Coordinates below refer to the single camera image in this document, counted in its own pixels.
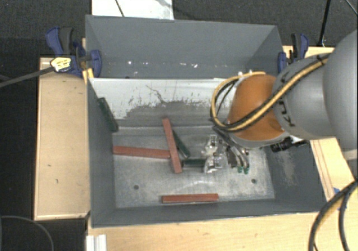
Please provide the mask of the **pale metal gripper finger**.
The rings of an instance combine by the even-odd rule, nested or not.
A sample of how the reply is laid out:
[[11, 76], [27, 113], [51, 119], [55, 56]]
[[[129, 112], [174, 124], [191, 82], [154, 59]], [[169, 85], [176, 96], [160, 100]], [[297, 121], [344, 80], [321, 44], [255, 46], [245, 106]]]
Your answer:
[[210, 156], [207, 157], [204, 164], [204, 173], [213, 173], [223, 169], [224, 162], [222, 157]]
[[205, 145], [206, 156], [219, 156], [222, 144], [220, 138], [217, 135], [210, 135], [208, 142]]

